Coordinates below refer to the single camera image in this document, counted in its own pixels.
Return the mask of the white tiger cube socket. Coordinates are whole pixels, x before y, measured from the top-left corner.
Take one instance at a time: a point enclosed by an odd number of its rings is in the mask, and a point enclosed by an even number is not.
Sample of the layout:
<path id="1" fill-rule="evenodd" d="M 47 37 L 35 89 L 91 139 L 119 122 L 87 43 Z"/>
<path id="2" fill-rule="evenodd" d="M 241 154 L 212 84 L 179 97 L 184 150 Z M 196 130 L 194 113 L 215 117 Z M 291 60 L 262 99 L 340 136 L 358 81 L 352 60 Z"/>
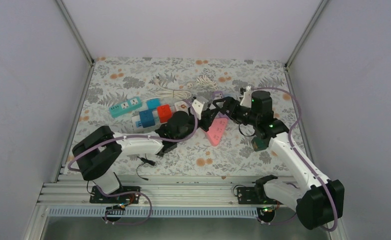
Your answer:
<path id="1" fill-rule="evenodd" d="M 174 103 L 174 108 L 176 112 L 183 111 L 185 113 L 189 113 L 190 105 L 185 101 L 178 101 Z"/>

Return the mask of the orange cube socket adapter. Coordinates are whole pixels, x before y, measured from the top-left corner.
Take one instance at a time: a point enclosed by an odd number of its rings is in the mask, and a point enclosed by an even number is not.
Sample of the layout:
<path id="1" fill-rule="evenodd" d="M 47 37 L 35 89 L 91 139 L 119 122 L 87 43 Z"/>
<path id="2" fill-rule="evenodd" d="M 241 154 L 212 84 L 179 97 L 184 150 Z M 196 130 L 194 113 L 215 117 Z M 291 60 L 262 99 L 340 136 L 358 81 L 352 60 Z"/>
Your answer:
<path id="1" fill-rule="evenodd" d="M 168 104 L 158 106 L 156 111 L 160 123 L 166 123 L 173 115 L 171 107 Z"/>

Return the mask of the blue cube socket adapter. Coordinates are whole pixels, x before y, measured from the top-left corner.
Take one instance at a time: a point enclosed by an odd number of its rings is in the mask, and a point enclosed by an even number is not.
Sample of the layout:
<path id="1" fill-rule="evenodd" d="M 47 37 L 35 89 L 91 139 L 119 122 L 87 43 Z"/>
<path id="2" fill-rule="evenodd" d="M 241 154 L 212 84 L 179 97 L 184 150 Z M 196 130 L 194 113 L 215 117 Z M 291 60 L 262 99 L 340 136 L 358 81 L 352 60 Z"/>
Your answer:
<path id="1" fill-rule="evenodd" d="M 156 124 L 153 111 L 150 109 L 140 111 L 139 117 L 143 128 L 152 127 Z"/>

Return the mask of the dark green cube socket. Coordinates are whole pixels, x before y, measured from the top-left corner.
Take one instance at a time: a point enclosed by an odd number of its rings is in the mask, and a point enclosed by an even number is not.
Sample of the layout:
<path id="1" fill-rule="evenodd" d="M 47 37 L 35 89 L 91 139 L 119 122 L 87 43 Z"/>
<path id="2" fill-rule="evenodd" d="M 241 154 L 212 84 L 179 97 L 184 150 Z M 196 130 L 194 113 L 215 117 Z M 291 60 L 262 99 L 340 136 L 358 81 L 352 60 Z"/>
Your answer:
<path id="1" fill-rule="evenodd" d="M 255 152 L 260 152 L 260 151 L 264 151 L 268 148 L 269 142 L 266 141 L 265 139 L 254 137 L 251 140 L 251 146 Z"/>

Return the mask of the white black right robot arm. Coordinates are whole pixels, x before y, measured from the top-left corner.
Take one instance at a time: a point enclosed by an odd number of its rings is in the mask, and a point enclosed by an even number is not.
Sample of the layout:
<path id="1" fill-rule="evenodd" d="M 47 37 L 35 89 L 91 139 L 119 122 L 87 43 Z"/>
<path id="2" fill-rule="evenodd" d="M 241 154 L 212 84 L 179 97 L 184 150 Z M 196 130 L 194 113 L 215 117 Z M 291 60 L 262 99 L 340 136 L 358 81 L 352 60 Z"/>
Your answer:
<path id="1" fill-rule="evenodd" d="M 255 199 L 266 204 L 273 199 L 295 212 L 300 223 L 308 230 L 317 227 L 332 232 L 343 215 L 345 188 L 321 172 L 292 140 L 292 128 L 275 117 L 271 94 L 264 90 L 246 90 L 241 100 L 232 97 L 212 102 L 220 113 L 238 125 L 249 125 L 254 136 L 276 153 L 290 170 L 297 184 L 286 183 L 269 175 L 255 183 Z"/>

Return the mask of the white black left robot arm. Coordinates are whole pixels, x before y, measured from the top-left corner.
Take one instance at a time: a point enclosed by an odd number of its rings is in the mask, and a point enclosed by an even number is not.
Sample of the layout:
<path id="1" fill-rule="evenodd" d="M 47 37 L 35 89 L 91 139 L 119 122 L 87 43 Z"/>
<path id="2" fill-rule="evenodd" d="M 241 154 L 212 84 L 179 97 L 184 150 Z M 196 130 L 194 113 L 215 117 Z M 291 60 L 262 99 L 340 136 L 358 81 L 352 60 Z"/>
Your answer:
<path id="1" fill-rule="evenodd" d="M 68 169 L 80 172 L 85 181 L 94 182 L 102 195 L 115 203 L 122 198 L 123 189 L 111 167 L 120 155 L 162 157 L 174 150 L 178 143 L 189 140 L 198 128 L 208 130 L 218 112 L 204 110 L 201 118 L 197 118 L 185 111 L 177 111 L 158 129 L 141 134 L 113 132 L 109 126 L 103 125 L 72 148 L 78 167 L 69 164 Z"/>

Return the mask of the cyan flat plug adapter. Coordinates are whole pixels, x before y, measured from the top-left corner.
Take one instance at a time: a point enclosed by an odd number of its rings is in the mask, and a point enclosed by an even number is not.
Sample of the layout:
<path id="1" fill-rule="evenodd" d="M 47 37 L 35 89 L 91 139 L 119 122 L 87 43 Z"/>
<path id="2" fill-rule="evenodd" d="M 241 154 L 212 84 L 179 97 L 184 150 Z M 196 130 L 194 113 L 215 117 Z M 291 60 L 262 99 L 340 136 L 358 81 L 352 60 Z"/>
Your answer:
<path id="1" fill-rule="evenodd" d="M 153 98 L 146 101 L 147 108 L 149 110 L 156 110 L 157 107 L 161 106 L 161 101 L 159 98 Z"/>

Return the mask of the floral patterned table mat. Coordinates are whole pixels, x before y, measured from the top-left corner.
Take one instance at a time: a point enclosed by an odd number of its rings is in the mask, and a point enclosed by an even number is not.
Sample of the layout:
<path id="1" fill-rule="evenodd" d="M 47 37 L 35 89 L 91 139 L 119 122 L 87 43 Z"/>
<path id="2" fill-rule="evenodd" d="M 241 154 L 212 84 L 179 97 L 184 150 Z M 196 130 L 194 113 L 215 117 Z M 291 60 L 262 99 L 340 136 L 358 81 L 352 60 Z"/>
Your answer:
<path id="1" fill-rule="evenodd" d="M 274 116 L 291 126 L 295 109 L 283 63 L 277 60 L 237 60 L 200 58 L 100 57 L 96 60 L 73 143 L 77 144 L 98 127 L 114 132 L 144 133 L 134 130 L 132 117 L 138 110 L 113 118 L 109 108 L 139 97 L 153 98 L 162 88 L 178 90 L 180 97 L 191 93 L 211 99 L 213 91 L 237 98 L 240 88 L 272 87 Z M 290 176 L 286 165 L 271 150 L 254 151 L 249 126 L 229 122 L 218 146 L 210 144 L 198 130 L 189 140 L 163 157 L 150 155 L 156 166 L 144 165 L 144 176 Z M 136 155 L 121 154 L 112 170 L 118 175 L 134 175 L 141 161 Z"/>

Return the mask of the purple power strip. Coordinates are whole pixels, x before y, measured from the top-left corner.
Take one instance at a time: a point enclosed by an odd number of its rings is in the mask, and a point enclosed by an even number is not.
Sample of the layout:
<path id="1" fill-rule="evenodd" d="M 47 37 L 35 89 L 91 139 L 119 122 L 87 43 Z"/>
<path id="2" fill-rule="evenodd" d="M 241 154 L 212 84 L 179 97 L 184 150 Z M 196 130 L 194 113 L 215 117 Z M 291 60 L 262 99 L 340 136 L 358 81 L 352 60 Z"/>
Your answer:
<path id="1" fill-rule="evenodd" d="M 222 98 L 224 98 L 224 97 L 225 97 L 225 95 L 223 94 L 222 91 L 214 91 L 214 92 L 212 93 L 212 98 L 213 98 L 213 100 L 222 99 Z"/>

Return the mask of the pink power strip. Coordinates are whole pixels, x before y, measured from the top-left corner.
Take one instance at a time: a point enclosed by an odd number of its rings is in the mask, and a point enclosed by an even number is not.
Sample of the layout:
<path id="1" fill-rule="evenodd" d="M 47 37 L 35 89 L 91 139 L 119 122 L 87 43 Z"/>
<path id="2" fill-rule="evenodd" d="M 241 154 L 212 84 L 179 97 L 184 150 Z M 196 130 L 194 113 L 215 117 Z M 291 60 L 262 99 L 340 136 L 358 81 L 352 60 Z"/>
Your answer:
<path id="1" fill-rule="evenodd" d="M 225 133 L 228 125 L 228 119 L 224 117 L 215 118 L 209 127 L 208 131 L 205 131 L 205 136 L 213 147 L 217 147 Z"/>

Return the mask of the white long power strip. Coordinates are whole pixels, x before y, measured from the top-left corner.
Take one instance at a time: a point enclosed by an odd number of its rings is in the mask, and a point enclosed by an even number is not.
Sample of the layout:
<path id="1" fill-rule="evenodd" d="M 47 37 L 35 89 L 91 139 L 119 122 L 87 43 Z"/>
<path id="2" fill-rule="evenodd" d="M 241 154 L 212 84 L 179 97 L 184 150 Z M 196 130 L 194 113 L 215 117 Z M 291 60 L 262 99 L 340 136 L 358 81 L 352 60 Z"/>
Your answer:
<path id="1" fill-rule="evenodd" d="M 171 105 L 160 105 L 155 109 L 139 111 L 131 118 L 134 130 L 142 130 L 166 123 L 175 113 L 175 107 Z"/>

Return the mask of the teal power strip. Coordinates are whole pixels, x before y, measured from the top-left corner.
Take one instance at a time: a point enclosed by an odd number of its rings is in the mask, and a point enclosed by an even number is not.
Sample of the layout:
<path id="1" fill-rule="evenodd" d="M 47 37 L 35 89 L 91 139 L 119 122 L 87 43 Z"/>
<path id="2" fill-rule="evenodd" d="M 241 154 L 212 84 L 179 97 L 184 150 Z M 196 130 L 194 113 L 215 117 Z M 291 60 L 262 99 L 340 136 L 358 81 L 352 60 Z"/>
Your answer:
<path id="1" fill-rule="evenodd" d="M 120 117 L 122 115 L 125 115 L 129 112 L 132 112 L 134 110 L 137 110 L 141 108 L 143 105 L 143 102 L 141 99 L 136 96 L 131 99 L 128 99 L 122 103 L 118 103 L 112 107 L 109 108 L 109 113 L 113 118 Z"/>

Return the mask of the aluminium front rail base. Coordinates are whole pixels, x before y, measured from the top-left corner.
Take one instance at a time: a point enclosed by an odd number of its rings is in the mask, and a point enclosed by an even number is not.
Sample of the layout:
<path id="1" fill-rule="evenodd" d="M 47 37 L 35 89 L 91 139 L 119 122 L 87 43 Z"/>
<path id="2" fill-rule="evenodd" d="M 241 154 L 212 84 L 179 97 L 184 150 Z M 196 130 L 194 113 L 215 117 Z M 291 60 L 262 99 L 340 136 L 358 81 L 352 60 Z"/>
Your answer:
<path id="1" fill-rule="evenodd" d="M 252 187 L 257 176 L 149 176 L 142 180 L 135 175 L 119 177 L 124 186 L 140 187 L 142 196 L 136 209 L 153 206 L 178 208 L 241 208 L 239 186 Z M 44 183 L 38 206 L 108 207 L 109 203 L 90 202 L 92 182 L 78 175 L 61 175 L 55 183 Z"/>

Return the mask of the aluminium corner frame rail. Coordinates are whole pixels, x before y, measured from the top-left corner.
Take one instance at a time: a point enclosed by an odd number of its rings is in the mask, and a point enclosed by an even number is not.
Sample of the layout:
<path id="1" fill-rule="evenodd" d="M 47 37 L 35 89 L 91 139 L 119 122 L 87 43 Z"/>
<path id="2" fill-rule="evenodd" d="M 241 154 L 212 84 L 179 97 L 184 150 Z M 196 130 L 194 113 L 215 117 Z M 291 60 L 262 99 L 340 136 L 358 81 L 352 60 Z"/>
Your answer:
<path id="1" fill-rule="evenodd" d="M 94 58 L 91 56 L 90 51 L 80 33 L 78 30 L 77 25 L 75 24 L 72 15 L 70 14 L 66 4 L 63 0 L 54 0 L 54 2 L 57 4 L 60 13 L 62 14 L 64 20 L 66 21 L 66 24 L 68 28 L 70 29 L 74 39 L 76 40 L 81 52 L 83 53 L 86 61 L 92 66 L 94 64 Z"/>

